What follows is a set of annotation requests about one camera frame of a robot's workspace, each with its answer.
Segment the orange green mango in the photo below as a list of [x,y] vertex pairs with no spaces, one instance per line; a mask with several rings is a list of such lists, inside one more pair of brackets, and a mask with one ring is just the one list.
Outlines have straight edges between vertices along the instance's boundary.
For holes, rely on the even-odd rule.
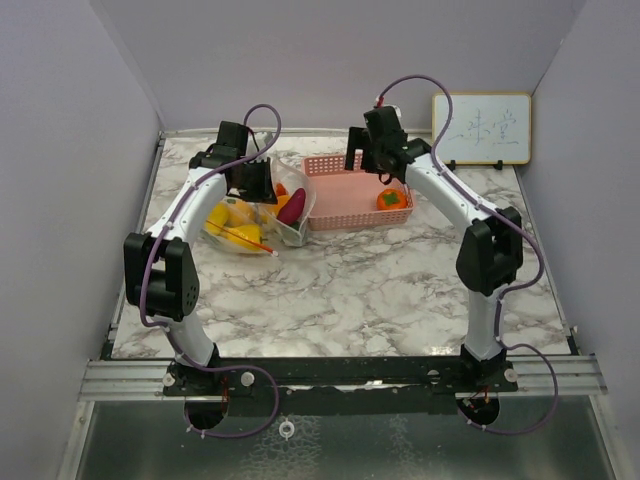
[[288,203],[290,200],[289,195],[279,195],[277,197],[277,203],[275,205],[270,206],[271,213],[277,217],[281,209]]

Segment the yellow orange peach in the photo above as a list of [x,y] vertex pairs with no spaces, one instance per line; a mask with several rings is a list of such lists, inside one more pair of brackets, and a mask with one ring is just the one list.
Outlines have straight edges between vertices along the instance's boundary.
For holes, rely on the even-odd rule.
[[226,199],[226,203],[229,211],[228,224],[231,227],[239,227],[256,222],[256,212],[250,203],[233,198]]

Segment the clear bag red zipper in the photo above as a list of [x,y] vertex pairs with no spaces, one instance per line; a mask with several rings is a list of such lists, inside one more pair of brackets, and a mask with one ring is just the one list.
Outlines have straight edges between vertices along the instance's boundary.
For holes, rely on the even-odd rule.
[[208,214],[202,227],[213,244],[226,252],[269,255],[278,252],[266,243],[256,208],[243,200],[227,197]]

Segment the yellow orange fruit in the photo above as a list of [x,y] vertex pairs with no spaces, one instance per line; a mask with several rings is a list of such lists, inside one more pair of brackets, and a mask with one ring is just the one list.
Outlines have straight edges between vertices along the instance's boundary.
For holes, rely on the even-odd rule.
[[225,201],[218,203],[205,220],[204,229],[210,235],[221,235],[229,220],[230,210]]

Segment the clear bag white zipper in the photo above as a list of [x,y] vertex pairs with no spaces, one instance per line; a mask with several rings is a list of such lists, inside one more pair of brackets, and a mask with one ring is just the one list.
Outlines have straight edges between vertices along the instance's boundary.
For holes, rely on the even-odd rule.
[[272,162],[271,173],[278,203],[267,209],[269,227],[286,245],[301,247],[316,202],[315,187],[309,176],[279,159]]

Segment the orange persimmon green leaf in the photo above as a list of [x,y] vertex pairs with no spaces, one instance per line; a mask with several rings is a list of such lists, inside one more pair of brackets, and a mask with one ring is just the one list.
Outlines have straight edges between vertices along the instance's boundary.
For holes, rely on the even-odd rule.
[[402,190],[389,188],[377,196],[376,207],[379,211],[402,210],[408,207],[408,199]]

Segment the dark red fruit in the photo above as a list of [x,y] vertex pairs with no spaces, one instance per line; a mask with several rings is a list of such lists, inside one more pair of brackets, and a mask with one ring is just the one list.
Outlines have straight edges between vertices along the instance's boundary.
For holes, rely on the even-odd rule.
[[294,193],[290,196],[290,200],[288,203],[281,209],[276,219],[285,224],[292,225],[294,222],[297,222],[305,208],[306,203],[306,190],[304,188],[298,188],[294,191]]

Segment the yellow bell pepper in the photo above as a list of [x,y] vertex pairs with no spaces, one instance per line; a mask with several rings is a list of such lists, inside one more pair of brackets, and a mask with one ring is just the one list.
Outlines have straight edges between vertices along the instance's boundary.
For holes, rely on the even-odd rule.
[[261,249],[262,229],[257,224],[227,228],[225,230],[225,237],[230,242],[247,250]]

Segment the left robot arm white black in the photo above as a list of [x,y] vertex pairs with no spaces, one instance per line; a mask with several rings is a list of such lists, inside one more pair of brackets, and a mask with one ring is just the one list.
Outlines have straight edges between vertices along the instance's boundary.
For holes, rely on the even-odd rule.
[[189,162],[186,180],[160,219],[124,241],[125,296],[144,326],[161,328],[186,382],[206,395],[220,385],[218,350],[195,313],[200,281],[192,248],[213,208],[230,193],[245,202],[276,202],[267,150],[250,127],[220,124],[215,142]]

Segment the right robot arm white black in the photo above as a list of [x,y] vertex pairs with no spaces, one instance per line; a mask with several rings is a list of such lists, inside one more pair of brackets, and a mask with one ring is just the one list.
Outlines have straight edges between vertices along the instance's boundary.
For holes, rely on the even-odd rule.
[[459,367],[461,383],[481,391],[491,384],[496,371],[491,362],[505,356],[499,344],[502,314],[499,295],[516,279],[523,264],[522,238],[495,217],[522,226],[519,212],[498,209],[470,189],[434,155],[424,140],[410,140],[401,127],[396,109],[377,107],[364,114],[363,127],[351,127],[344,168],[352,170],[355,155],[362,153],[360,169],[396,179],[427,198],[461,233],[455,269],[469,295],[468,329],[462,355],[469,360]]

